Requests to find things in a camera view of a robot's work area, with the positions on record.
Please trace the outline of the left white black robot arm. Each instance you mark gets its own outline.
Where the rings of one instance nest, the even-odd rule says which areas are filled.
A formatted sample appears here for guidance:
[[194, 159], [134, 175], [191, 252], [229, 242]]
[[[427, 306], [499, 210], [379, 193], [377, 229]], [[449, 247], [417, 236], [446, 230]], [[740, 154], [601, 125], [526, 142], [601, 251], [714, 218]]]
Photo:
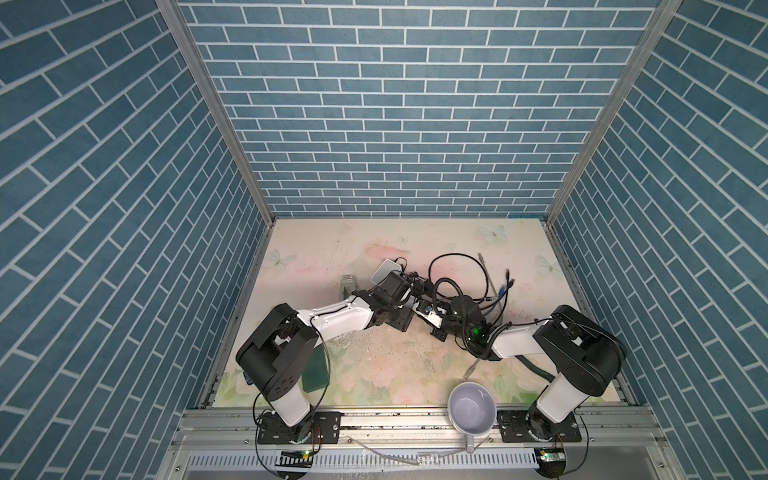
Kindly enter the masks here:
[[286, 303], [272, 308], [238, 349], [235, 360], [282, 423], [305, 427], [311, 405], [298, 385], [314, 350], [327, 340], [379, 326], [401, 313], [425, 292], [423, 283], [391, 271], [368, 290], [356, 290], [335, 304], [296, 310]]

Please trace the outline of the white network switch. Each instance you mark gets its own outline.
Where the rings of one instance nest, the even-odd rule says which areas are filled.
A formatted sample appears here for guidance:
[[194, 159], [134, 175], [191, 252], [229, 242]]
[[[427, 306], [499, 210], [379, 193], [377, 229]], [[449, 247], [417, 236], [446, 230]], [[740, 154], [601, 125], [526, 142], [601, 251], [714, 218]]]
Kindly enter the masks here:
[[400, 263], [385, 259], [371, 277], [371, 282], [374, 285], [380, 285], [390, 273], [402, 273], [403, 269], [404, 267]]

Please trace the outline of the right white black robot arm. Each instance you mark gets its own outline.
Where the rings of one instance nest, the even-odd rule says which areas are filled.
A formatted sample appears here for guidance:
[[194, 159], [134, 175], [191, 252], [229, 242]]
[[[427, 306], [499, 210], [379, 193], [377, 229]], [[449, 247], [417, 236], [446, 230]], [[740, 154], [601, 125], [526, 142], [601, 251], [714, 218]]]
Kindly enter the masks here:
[[563, 423], [586, 399], [605, 393], [626, 359], [615, 336], [569, 305], [557, 307], [545, 319], [496, 326], [466, 296], [424, 301], [418, 312], [433, 325], [435, 336], [454, 336], [481, 361], [547, 356], [556, 374], [532, 405], [531, 423]]

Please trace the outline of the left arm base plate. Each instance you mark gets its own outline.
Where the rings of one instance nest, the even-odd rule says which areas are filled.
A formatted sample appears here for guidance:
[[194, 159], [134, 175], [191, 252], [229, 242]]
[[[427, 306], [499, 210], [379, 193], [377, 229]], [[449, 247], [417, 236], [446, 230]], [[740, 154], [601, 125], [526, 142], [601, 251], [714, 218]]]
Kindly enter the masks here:
[[302, 419], [296, 425], [288, 426], [277, 413], [267, 411], [259, 417], [258, 443], [266, 445], [309, 444], [312, 437], [315, 437], [316, 443], [337, 444], [341, 417], [342, 415], [338, 411], [318, 411], [312, 417]]

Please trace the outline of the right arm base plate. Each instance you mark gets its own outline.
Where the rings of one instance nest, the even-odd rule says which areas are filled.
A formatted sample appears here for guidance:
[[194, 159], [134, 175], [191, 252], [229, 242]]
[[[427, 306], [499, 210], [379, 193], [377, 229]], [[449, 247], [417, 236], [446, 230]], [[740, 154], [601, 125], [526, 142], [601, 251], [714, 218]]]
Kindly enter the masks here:
[[562, 422], [556, 423], [538, 411], [534, 405], [529, 410], [502, 409], [497, 411], [497, 424], [504, 443], [582, 441], [582, 434], [573, 412]]

